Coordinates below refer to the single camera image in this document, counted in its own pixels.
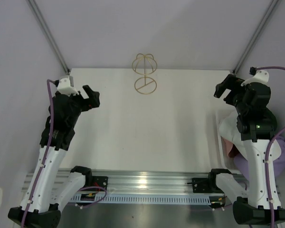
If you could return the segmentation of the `gold wire hat stand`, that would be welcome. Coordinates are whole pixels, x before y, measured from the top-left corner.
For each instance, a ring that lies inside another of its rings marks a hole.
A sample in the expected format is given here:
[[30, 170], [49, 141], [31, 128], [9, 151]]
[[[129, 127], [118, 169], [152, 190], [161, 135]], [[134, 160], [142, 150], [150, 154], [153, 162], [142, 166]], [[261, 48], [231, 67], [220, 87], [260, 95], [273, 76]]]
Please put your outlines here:
[[132, 70], [139, 75], [134, 83], [136, 92], [142, 95], [150, 95], [157, 89], [157, 82], [151, 77], [156, 72], [158, 64], [154, 55], [139, 53], [132, 62]]

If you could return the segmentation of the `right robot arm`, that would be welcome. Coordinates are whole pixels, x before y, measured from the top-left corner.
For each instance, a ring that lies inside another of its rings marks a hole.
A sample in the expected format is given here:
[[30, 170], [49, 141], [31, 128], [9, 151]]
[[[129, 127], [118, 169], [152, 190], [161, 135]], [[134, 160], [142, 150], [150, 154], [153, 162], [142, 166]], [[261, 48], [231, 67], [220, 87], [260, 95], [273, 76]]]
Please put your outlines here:
[[222, 190], [232, 202], [233, 216], [240, 225], [269, 225], [285, 222], [276, 192], [273, 165], [273, 142], [277, 137], [276, 117], [267, 108], [271, 89], [265, 83], [243, 79], [229, 74], [216, 85], [214, 97], [224, 98], [237, 111], [237, 130], [247, 152], [249, 189], [245, 190], [227, 171], [212, 171], [207, 187], [213, 192]]

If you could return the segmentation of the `white baseball cap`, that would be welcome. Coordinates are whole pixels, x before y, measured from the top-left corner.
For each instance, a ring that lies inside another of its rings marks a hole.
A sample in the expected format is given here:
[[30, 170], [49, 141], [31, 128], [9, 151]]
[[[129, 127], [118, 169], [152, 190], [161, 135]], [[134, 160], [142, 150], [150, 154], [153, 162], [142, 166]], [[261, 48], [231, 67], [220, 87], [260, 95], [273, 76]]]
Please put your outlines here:
[[241, 140], [241, 134], [237, 128], [237, 112], [233, 111], [229, 116], [223, 119], [218, 127], [218, 131], [222, 138], [232, 142], [243, 156], [246, 155], [246, 149]]

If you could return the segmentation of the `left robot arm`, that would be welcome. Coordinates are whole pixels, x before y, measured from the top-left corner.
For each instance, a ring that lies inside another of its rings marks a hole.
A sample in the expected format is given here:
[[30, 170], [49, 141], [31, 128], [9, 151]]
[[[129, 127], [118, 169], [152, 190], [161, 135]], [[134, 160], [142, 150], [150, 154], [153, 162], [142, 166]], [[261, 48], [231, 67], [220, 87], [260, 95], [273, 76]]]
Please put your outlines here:
[[90, 168], [75, 166], [68, 179], [56, 191], [53, 186], [60, 164], [75, 135], [75, 125], [82, 112], [100, 106], [100, 94], [83, 86], [87, 98], [78, 93], [50, 95], [49, 117], [40, 140], [38, 162], [24, 199], [11, 208], [8, 218], [22, 228], [56, 228], [62, 211], [79, 190], [93, 185]]

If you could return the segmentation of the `pink baseball cap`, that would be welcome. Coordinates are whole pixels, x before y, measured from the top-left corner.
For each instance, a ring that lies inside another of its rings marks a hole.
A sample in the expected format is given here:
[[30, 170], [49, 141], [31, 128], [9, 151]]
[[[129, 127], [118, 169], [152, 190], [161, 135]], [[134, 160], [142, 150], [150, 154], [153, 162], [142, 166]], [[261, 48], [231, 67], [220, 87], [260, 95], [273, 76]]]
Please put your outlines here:
[[227, 139], [223, 138], [226, 146], [226, 154], [229, 158], [234, 158], [237, 155], [237, 148], [234, 149], [234, 144]]

